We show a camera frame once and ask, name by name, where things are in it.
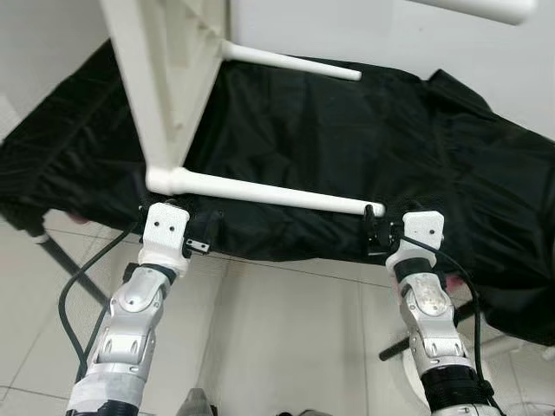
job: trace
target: white tile floor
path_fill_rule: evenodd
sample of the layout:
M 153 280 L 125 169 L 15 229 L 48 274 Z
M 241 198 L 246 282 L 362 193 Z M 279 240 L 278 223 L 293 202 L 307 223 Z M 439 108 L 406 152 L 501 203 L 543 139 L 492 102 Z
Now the white tile floor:
M 58 212 L 46 225 L 78 263 L 114 236 L 107 227 L 73 224 Z M 62 415 L 76 370 L 56 311 L 67 276 L 1 220 L 0 238 L 0 329 L 4 340 L 10 337 L 0 343 L 0 415 Z M 137 237 L 126 239 L 89 275 L 114 290 L 139 248 Z M 401 360 L 377 359 L 404 329 L 390 284 L 383 268 L 355 263 L 194 257 L 166 302 L 141 410 L 173 416 L 186 391 L 199 385 L 222 416 L 306 408 L 334 416 L 428 414 L 409 390 Z M 82 340 L 97 311 L 80 288 L 69 298 Z M 471 335 L 471 328 L 465 322 L 461 331 Z M 486 329 L 485 337 L 494 334 Z M 488 361 L 498 401 L 510 416 L 550 414 L 549 407 L 519 404 L 555 402 L 555 364 L 540 354 L 529 345 Z

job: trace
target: white wall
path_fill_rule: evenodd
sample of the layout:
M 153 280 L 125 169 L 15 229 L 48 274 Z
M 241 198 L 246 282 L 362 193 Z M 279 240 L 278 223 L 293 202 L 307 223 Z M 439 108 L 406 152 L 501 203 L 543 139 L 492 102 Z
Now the white wall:
M 0 94 L 24 117 L 107 38 L 96 0 L 1 0 Z
M 443 68 L 493 110 L 555 139 L 555 2 L 519 27 L 405 0 L 232 0 L 233 39 L 293 55 Z

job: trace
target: floor tile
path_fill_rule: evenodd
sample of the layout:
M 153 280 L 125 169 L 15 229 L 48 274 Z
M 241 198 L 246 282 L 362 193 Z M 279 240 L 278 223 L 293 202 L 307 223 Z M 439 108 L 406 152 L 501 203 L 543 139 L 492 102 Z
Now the floor tile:
M 96 239 L 90 247 L 87 259 L 107 243 L 108 240 Z M 127 262 L 136 262 L 139 248 L 137 244 L 120 243 L 99 260 L 87 274 L 110 296 L 115 286 L 120 285 Z M 67 311 L 69 321 L 80 343 L 86 345 L 101 306 L 84 289 L 75 286 L 68 295 Z M 14 381 L 14 387 L 68 397 L 75 379 L 77 364 L 75 351 L 63 331 L 57 309 L 53 307 L 49 311 L 46 328 L 41 332 L 25 360 Z
M 340 262 L 325 258 L 312 258 L 295 262 L 261 262 L 236 257 L 232 257 L 232 260 L 385 287 L 390 287 L 393 282 L 385 267 L 374 264 Z
M 90 237 L 51 235 L 77 262 L 93 243 Z M 0 236 L 5 242 L 0 251 L 0 328 L 12 340 L 0 346 L 0 385 L 9 386 L 69 275 L 24 232 L 0 224 Z
M 503 333 L 501 331 L 499 331 L 498 329 L 489 326 L 487 324 L 486 320 L 483 318 L 483 316 L 481 318 L 481 325 L 480 326 L 481 326 L 480 339 L 481 339 L 482 342 L 490 341 L 493 338 L 497 338 L 498 336 L 503 335 Z M 474 317 L 471 316 L 470 318 L 460 322 L 457 329 L 470 342 L 473 342 L 473 340 L 474 340 Z
M 364 415 L 358 286 L 232 261 L 199 381 L 221 414 Z
M 495 401 L 501 410 L 515 410 L 522 401 L 519 386 L 511 364 L 509 353 L 497 355 L 484 360 L 489 369 L 493 390 L 495 391 Z
M 28 416 L 30 414 L 63 416 L 66 412 L 66 405 L 65 399 L 10 389 L 4 401 L 0 402 L 0 414 L 2 416 Z
M 407 334 L 397 294 L 392 289 L 362 285 L 362 319 L 368 414 L 429 415 L 405 377 L 401 356 L 385 362 L 378 358 L 384 348 Z
M 121 234 L 121 230 L 116 230 L 114 228 L 110 228 L 106 225 L 103 225 L 100 230 L 98 231 L 98 234 L 96 235 L 99 238 L 106 238 L 109 240 L 112 240 L 116 237 L 118 237 Z M 127 242 L 127 243 L 136 243 L 139 244 L 140 243 L 140 238 L 141 236 L 139 234 L 129 234 L 128 236 L 126 236 L 123 241 Z
M 555 362 L 541 357 L 544 349 L 526 344 L 511 360 L 523 400 L 555 406 Z
M 44 228 L 47 230 L 66 231 L 74 234 L 96 237 L 102 225 L 93 221 L 79 224 L 71 219 L 66 212 L 50 210 L 44 216 Z

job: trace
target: gray object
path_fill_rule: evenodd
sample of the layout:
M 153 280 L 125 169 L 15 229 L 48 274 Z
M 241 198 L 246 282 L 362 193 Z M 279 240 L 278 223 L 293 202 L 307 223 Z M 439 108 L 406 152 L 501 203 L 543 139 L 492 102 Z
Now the gray object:
M 202 388 L 192 388 L 177 416 L 214 416 L 210 403 Z

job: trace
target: white chair leg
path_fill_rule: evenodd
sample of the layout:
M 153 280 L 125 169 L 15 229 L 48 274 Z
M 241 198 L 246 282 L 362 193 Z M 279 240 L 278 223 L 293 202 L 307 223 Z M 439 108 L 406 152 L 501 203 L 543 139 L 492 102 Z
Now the white chair leg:
M 265 50 L 247 48 L 246 46 L 236 45 L 229 41 L 222 41 L 222 53 L 226 60 L 252 62 L 271 67 L 295 69 L 297 71 L 334 76 L 350 81 L 359 81 L 362 76 L 360 71 L 334 67 L 333 65 L 293 58 L 287 55 L 274 54 L 272 52 L 266 52 Z
M 356 215 L 363 215 L 366 205 L 372 205 L 374 214 L 377 217 L 383 217 L 385 214 L 385 207 L 374 202 L 221 178 L 190 172 L 183 167 L 175 168 L 172 171 L 157 168 L 148 169 L 147 187 L 152 192 L 164 195 L 195 193 L 210 197 L 296 206 L 298 208 Z
M 521 24 L 538 8 L 538 0 L 410 0 L 506 24 Z

